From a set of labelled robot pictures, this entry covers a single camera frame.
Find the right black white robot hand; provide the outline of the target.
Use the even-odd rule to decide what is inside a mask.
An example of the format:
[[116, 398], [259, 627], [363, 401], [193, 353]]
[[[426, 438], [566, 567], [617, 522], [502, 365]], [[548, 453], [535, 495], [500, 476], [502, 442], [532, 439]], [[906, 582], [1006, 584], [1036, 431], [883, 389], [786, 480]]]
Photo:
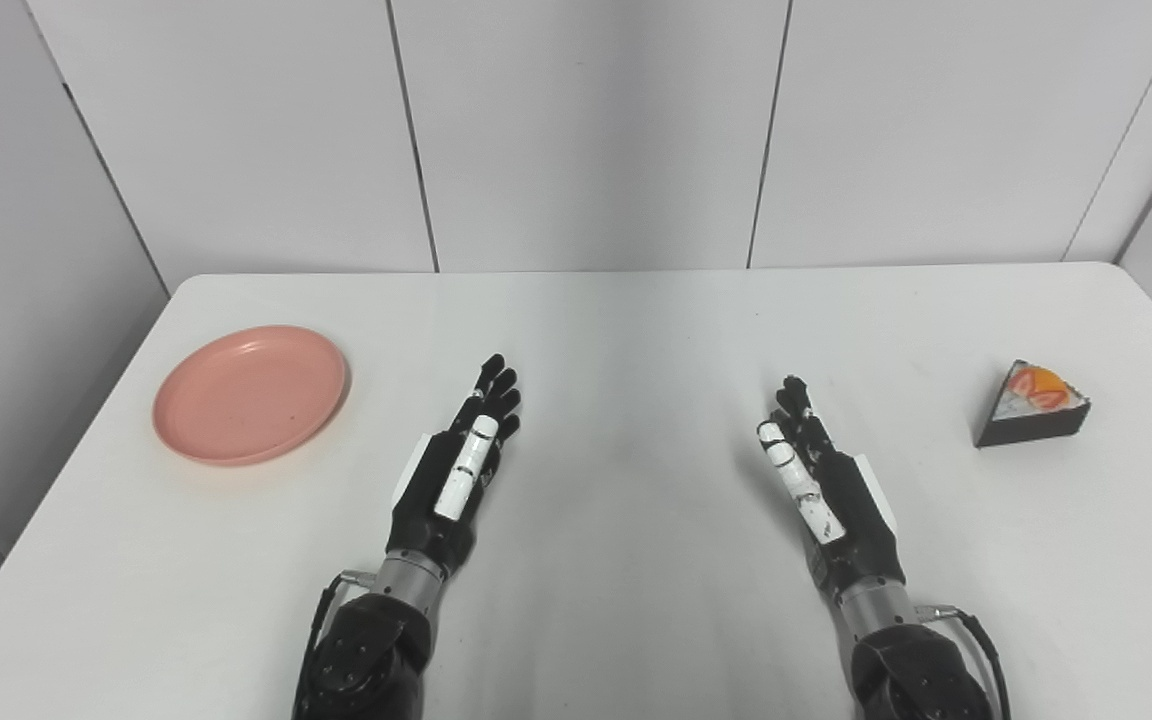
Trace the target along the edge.
[[808, 566], [820, 591], [856, 583], [904, 584], [896, 535], [884, 518], [858, 457], [838, 450], [814, 411], [806, 382], [787, 376], [767, 419], [756, 427], [765, 456], [812, 541]]

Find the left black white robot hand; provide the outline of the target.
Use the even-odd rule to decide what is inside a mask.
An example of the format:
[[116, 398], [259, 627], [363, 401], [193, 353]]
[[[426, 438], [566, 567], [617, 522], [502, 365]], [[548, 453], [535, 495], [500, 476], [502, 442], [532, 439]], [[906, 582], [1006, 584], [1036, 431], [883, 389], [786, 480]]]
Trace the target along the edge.
[[442, 579], [472, 552], [475, 523], [505, 446], [521, 427], [518, 376], [494, 354], [447, 429], [431, 435], [391, 514], [387, 552], [424, 559]]

